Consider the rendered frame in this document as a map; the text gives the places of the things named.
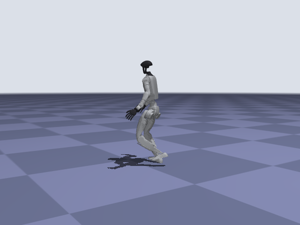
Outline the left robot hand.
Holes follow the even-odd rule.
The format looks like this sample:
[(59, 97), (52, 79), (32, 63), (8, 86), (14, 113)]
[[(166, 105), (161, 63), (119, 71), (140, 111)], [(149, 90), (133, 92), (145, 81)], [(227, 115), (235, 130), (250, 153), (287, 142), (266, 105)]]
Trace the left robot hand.
[[(130, 117), (131, 117), (131, 119), (130, 119), (130, 121), (132, 120), (132, 118), (136, 115), (136, 112), (139, 112), (141, 110), (141, 108), (138, 110), (136, 107), (134, 108), (134, 109), (132, 109), (132, 110), (129, 110), (129, 111), (127, 111), (126, 113), (128, 113), (127, 115), (126, 115), (126, 117), (127, 117), (127, 119), (129, 120), (130, 119)], [(131, 116), (130, 116), (131, 115)], [(130, 117), (129, 117), (130, 116)], [(128, 118), (129, 117), (129, 118)]]

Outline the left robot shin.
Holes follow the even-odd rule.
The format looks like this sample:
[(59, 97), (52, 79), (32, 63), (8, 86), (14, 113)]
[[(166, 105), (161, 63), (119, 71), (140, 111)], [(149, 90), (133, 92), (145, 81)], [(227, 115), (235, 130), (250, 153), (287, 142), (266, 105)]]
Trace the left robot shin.
[[(140, 143), (139, 145), (141, 145), (142, 147), (148, 149), (149, 151), (152, 151), (156, 154), (159, 154), (161, 155), (161, 151), (158, 150), (154, 144), (152, 144), (151, 142), (149, 142), (148, 140), (146, 140), (144, 137), (140, 136), (138, 137), (138, 142)], [(138, 144), (138, 143), (137, 143)]]

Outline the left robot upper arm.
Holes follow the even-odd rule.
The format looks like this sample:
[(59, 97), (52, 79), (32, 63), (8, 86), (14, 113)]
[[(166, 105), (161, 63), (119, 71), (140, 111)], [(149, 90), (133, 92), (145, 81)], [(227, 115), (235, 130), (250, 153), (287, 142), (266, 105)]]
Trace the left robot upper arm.
[(149, 77), (143, 78), (142, 82), (143, 82), (145, 91), (149, 93), (149, 95), (148, 95), (148, 98), (149, 98), (150, 97), (150, 85), (149, 85), (150, 79), (149, 79)]

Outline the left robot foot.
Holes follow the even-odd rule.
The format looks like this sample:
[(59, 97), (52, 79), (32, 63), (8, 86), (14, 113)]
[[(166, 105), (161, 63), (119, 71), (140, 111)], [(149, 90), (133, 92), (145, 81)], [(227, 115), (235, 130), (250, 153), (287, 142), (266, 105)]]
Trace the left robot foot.
[(168, 157), (167, 153), (162, 153), (161, 155), (157, 155), (156, 157), (154, 157), (153, 159), (151, 159), (152, 161), (153, 160), (157, 160), (157, 159), (160, 159), (160, 158), (165, 158), (165, 157)]

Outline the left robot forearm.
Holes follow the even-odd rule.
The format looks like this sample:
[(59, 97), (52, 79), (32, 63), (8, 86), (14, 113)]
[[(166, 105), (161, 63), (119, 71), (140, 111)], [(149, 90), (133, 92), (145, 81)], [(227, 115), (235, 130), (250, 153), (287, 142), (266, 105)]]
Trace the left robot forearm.
[(143, 97), (142, 97), (142, 100), (140, 101), (139, 105), (136, 107), (138, 110), (141, 108), (144, 107), (145, 103), (148, 101), (147, 98), (148, 98), (148, 95), (149, 93), (148, 92), (144, 92), (143, 94)]

